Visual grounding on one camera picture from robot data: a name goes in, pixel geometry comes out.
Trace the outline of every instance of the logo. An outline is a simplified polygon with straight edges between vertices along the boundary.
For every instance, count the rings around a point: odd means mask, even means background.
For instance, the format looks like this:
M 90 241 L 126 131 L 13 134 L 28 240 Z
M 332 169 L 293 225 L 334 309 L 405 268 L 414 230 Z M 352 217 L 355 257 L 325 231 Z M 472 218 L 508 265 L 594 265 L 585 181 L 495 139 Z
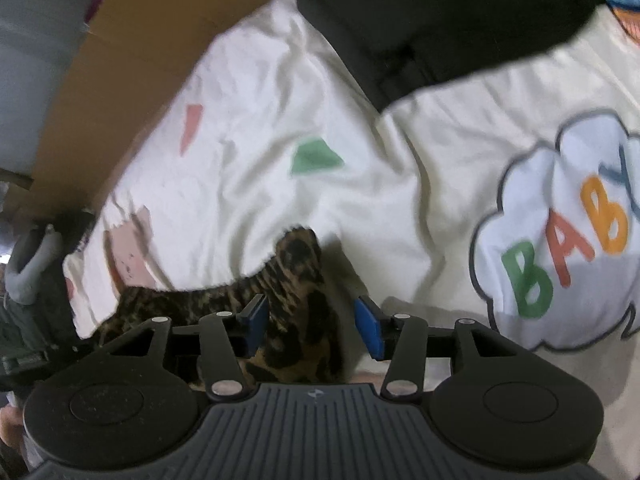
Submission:
M 582 116 L 514 161 L 478 226 L 470 272 L 494 328 L 528 349 L 640 329 L 640 138 Z
M 306 394 L 313 400 L 318 400 L 320 397 L 324 396 L 324 391 L 316 388 L 315 390 L 309 390 Z

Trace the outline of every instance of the black plastic base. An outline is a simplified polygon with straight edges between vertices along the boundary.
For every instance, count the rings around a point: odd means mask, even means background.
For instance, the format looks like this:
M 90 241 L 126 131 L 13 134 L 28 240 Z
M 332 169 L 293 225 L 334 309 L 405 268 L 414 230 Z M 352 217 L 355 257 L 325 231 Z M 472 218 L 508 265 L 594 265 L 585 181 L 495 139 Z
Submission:
M 182 447 L 148 465 L 105 473 L 47 463 L 31 480 L 602 480 L 584 464 L 537 472 L 495 470 L 461 456 L 418 406 L 380 399 L 369 384 L 264 384 L 217 404 Z

